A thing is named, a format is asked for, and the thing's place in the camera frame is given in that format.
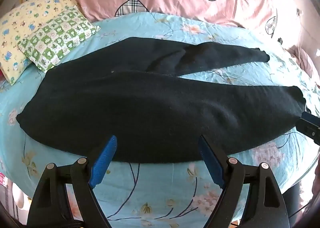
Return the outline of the black pants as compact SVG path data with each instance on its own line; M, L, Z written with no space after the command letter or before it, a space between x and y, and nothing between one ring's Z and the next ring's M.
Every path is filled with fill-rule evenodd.
M81 156L115 136L118 162L197 161L201 135L231 155L291 130L306 107L301 90L185 75L269 59L235 45L131 37L50 69L17 121L35 141Z

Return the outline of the pink crumpled cloth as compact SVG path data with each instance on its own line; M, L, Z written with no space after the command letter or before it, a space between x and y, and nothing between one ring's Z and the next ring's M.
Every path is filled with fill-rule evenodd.
M319 73L310 56L301 47L297 47L296 45L293 45L287 49L287 51L296 59L296 63L299 67L305 71L317 85L319 85Z

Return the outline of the green checkered pillow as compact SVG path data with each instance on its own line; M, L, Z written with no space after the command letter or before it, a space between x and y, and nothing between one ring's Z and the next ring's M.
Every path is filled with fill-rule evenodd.
M74 6L53 19L30 36L18 42L18 48L42 72L46 73L61 60L100 30L91 24Z

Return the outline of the yellow cartoon print pillow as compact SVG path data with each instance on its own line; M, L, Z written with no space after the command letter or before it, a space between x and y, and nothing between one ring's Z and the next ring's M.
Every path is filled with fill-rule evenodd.
M1 18L1 72L10 85L30 64L18 42L76 4L76 0L28 0Z

